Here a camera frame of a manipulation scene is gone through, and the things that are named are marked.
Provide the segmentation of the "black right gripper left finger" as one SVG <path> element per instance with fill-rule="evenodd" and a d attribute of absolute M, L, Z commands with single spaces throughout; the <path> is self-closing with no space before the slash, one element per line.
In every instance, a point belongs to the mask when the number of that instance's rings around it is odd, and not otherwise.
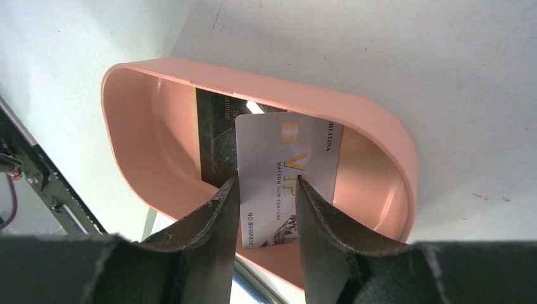
<path fill-rule="evenodd" d="M 228 303 L 239 181 L 144 241 L 117 235 L 1 237 L 2 303 Z"/>

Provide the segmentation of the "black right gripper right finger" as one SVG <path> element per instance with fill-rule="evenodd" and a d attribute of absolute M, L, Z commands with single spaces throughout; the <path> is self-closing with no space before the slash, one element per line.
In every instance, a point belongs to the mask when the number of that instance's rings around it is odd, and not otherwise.
<path fill-rule="evenodd" d="M 535 303 L 534 241 L 405 244 L 296 190 L 307 303 Z"/>

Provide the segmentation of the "silver VIP credit card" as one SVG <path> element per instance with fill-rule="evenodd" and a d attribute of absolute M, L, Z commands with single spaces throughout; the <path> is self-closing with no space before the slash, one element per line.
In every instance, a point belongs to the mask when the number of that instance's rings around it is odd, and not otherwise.
<path fill-rule="evenodd" d="M 298 176 L 328 202 L 334 198 L 342 125 L 294 112 L 236 118 L 243 247 L 298 240 Z"/>

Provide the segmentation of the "pink oval tray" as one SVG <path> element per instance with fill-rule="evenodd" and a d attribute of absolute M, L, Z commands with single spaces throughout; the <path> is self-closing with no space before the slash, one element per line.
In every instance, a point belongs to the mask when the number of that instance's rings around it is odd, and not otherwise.
<path fill-rule="evenodd" d="M 180 58 L 121 63 L 103 78 L 101 102 L 115 161 L 150 207 L 180 219 L 219 187 L 201 179 L 196 90 L 336 122 L 343 127 L 334 198 L 354 220 L 397 241 L 415 217 L 418 159 L 400 121 L 360 96 Z M 236 254 L 302 288 L 298 240 Z"/>

